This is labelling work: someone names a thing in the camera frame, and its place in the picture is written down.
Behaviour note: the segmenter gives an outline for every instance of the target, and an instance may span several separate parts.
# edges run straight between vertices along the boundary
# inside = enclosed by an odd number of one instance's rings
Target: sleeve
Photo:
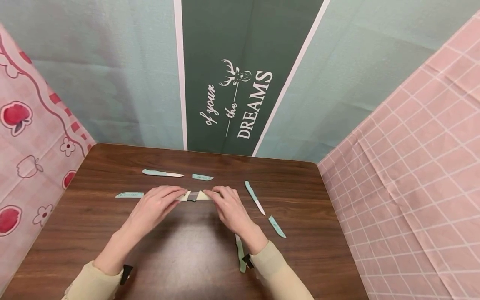
[[[123,270],[115,276],[105,275],[93,266],[93,262],[84,265],[80,274],[65,291],[62,300],[111,300],[120,284]]]
[[[251,255],[250,260],[275,300],[313,300],[306,286],[271,241],[260,253]]]

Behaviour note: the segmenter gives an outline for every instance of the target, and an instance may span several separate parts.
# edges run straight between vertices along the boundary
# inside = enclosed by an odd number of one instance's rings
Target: brown table
[[[185,174],[142,174],[142,169]],[[192,179],[192,173],[214,176]],[[250,181],[267,213],[249,196]],[[310,162],[98,144],[80,166],[2,300],[54,300],[95,259],[138,199],[159,185],[238,190],[250,217],[316,299],[368,299],[317,166]],[[287,238],[268,222],[273,215]],[[235,236],[210,201],[180,203],[129,256],[133,276],[116,299],[269,299],[255,273],[239,271]]]

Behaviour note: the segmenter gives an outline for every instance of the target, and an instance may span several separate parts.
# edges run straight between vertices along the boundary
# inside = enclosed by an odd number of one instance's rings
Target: pink grid tablecloth
[[[95,144],[0,24],[0,295]]]
[[[319,163],[370,299],[480,299],[480,13]]]

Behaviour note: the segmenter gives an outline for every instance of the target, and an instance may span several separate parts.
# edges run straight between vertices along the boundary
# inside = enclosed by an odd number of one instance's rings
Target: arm
[[[151,189],[135,206],[123,226],[93,261],[86,264],[62,300],[110,300],[120,284],[128,253],[179,203],[185,190],[161,186]]]
[[[243,239],[250,249],[250,260],[273,298],[275,300],[313,300],[306,286],[271,241],[268,241],[260,252],[255,251],[260,247],[259,245],[264,245],[263,241],[262,243],[256,241],[266,240],[262,230],[257,225],[255,226],[257,229],[252,230],[251,236]]]
[[[250,219],[237,191],[230,187],[214,187],[213,191],[204,193],[213,199],[220,220],[246,243],[250,259],[274,299],[313,300],[280,251]]]

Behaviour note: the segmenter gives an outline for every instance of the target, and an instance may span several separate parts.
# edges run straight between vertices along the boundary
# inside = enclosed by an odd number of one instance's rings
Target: light teal wall
[[[320,161],[479,9],[332,0],[257,156]]]
[[[479,0],[331,0],[257,156],[317,162]],[[173,0],[0,2],[0,22],[99,142],[182,149]]]
[[[0,22],[95,140],[183,149],[173,0],[15,0]]]

